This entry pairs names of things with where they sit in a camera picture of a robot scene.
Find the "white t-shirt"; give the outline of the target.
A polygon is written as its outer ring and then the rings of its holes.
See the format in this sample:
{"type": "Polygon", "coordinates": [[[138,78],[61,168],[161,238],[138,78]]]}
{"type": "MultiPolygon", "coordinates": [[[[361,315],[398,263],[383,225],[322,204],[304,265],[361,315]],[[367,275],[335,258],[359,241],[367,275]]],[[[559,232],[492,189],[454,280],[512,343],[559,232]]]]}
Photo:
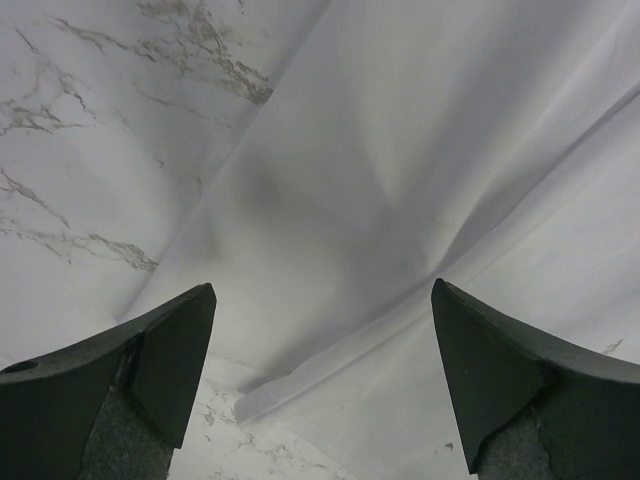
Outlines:
{"type": "Polygon", "coordinates": [[[210,283],[244,429],[459,479],[440,278],[638,361],[637,2],[332,2],[129,313],[210,283]]]}

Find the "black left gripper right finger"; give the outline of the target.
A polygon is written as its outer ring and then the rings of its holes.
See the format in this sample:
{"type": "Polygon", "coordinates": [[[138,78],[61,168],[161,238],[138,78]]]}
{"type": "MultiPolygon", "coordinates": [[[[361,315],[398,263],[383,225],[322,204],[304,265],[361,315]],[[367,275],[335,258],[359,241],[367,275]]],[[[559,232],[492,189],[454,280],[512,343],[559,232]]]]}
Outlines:
{"type": "Polygon", "coordinates": [[[638,365],[509,317],[443,279],[431,304],[470,473],[638,478],[638,365]]]}

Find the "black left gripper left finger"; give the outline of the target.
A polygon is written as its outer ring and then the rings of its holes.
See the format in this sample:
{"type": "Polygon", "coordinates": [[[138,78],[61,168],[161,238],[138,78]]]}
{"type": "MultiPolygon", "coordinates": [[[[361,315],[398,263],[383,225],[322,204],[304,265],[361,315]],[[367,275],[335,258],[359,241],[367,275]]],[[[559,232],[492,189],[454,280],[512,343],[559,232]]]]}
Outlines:
{"type": "Polygon", "coordinates": [[[216,296],[148,313],[1,372],[4,479],[165,479],[183,445],[216,296]]]}

